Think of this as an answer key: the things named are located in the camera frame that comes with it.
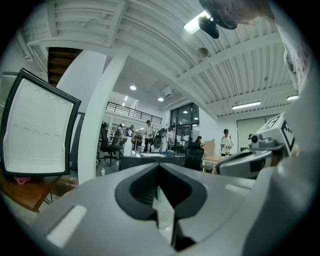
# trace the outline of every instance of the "white monitor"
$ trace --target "white monitor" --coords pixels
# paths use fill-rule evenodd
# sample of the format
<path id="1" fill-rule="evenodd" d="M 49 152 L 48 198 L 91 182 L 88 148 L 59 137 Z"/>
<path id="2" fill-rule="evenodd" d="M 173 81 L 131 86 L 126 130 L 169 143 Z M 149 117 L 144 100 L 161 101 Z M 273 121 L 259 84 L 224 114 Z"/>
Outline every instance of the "white monitor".
<path id="1" fill-rule="evenodd" d="M 80 104 L 21 69 L 2 115 L 3 173 L 23 177 L 69 174 L 71 138 Z"/>

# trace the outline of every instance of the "railing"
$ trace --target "railing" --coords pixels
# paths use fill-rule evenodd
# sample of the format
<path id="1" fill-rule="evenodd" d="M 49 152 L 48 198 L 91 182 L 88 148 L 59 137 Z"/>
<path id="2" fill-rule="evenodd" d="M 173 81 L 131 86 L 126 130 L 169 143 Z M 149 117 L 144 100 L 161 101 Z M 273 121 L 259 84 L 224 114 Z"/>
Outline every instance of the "railing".
<path id="1" fill-rule="evenodd" d="M 150 120 L 151 123 L 158 124 L 158 125 L 161 125 L 161 122 L 162 122 L 162 118 L 158 116 L 147 114 L 127 106 L 121 106 L 113 102 L 108 102 L 108 104 L 106 105 L 106 110 L 112 111 L 118 114 L 126 115 L 129 117 L 138 118 L 145 122 Z"/>

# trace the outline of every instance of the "pink object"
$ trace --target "pink object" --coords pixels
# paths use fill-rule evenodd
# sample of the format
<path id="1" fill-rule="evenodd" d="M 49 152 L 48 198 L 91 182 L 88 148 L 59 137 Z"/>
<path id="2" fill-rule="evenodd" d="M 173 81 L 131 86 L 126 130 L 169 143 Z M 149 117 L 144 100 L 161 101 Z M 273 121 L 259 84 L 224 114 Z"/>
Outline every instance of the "pink object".
<path id="1" fill-rule="evenodd" d="M 26 182 L 30 181 L 31 177 L 14 177 L 16 182 L 18 182 L 19 185 L 23 185 Z"/>

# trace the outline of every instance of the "glass door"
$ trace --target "glass door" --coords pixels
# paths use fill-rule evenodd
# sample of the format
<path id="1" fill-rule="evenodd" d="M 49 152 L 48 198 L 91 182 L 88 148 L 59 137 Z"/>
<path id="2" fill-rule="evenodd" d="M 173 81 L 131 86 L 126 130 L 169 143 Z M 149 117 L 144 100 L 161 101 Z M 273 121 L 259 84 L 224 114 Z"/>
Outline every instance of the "glass door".
<path id="1" fill-rule="evenodd" d="M 191 137 L 191 124 L 177 125 L 175 130 L 175 152 L 183 153 Z"/>

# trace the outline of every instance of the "office chair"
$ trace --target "office chair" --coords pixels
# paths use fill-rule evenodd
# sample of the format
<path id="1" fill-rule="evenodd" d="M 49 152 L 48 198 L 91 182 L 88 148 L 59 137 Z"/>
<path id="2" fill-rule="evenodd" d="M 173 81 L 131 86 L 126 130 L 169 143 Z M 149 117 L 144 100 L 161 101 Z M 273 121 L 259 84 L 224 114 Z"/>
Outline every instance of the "office chair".
<path id="1" fill-rule="evenodd" d="M 101 132 L 101 138 L 102 138 L 100 150 L 102 152 L 108 152 L 109 155 L 106 155 L 104 157 L 100 157 L 99 162 L 101 161 L 101 159 L 110 159 L 110 165 L 111 165 L 112 159 L 119 160 L 118 157 L 112 156 L 112 154 L 118 152 L 122 148 L 119 146 L 119 141 L 121 138 L 114 137 L 111 145 L 108 145 L 108 137 L 107 137 L 108 132 L 107 132 L 107 130 L 105 128 L 101 127 L 100 132 Z"/>
<path id="2" fill-rule="evenodd" d="M 201 171 L 202 156 L 205 150 L 199 147 L 186 147 L 185 148 L 185 161 L 184 166 L 189 169 Z"/>

